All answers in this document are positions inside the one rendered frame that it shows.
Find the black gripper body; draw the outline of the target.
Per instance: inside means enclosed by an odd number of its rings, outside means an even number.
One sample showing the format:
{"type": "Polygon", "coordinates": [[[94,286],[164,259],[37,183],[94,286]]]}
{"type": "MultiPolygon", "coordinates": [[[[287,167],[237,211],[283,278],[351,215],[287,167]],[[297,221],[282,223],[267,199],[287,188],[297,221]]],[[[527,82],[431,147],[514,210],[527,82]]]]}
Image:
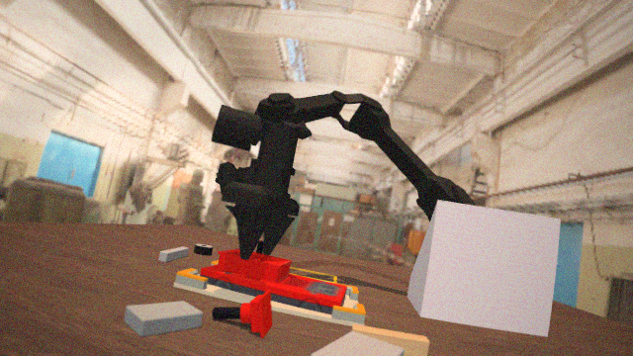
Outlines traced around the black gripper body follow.
{"type": "Polygon", "coordinates": [[[287,217],[298,216],[299,205],[288,194],[291,175],[295,176],[290,158],[258,153],[255,163],[255,185],[229,182],[224,186],[222,201],[235,207],[287,217]]]}

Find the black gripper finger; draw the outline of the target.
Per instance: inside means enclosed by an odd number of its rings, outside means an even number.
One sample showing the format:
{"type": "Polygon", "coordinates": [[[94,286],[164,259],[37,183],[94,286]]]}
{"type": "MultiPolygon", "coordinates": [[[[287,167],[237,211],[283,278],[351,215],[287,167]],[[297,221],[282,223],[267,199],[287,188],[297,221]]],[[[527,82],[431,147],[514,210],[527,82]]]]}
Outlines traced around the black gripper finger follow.
{"type": "Polygon", "coordinates": [[[236,219],[241,259],[247,260],[254,251],[272,214],[226,206],[236,219]]]}
{"type": "Polygon", "coordinates": [[[273,215],[264,231],[263,254],[270,255],[275,245],[295,218],[273,215]]]}

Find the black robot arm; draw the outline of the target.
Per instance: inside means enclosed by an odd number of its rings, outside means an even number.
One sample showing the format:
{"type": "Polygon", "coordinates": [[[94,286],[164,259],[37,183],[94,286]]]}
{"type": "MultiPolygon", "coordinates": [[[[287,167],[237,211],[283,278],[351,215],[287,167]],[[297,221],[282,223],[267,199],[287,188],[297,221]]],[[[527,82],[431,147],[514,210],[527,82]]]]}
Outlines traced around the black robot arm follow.
{"type": "MultiPolygon", "coordinates": [[[[260,141],[258,153],[271,153],[294,161],[298,138],[312,135],[305,123],[333,117],[348,131],[375,141],[405,174],[417,190],[416,203],[431,221],[438,200],[476,206],[468,193],[450,179],[435,175],[427,165],[392,130],[390,117],[377,100],[362,93],[329,94],[294,98],[289,93],[272,93],[260,100],[255,114],[221,105],[211,142],[250,151],[260,141]],[[359,104],[350,122],[340,116],[345,104],[359,104]]],[[[255,163],[236,167],[220,164],[215,182],[221,192],[229,182],[255,185],[255,163]]]]}

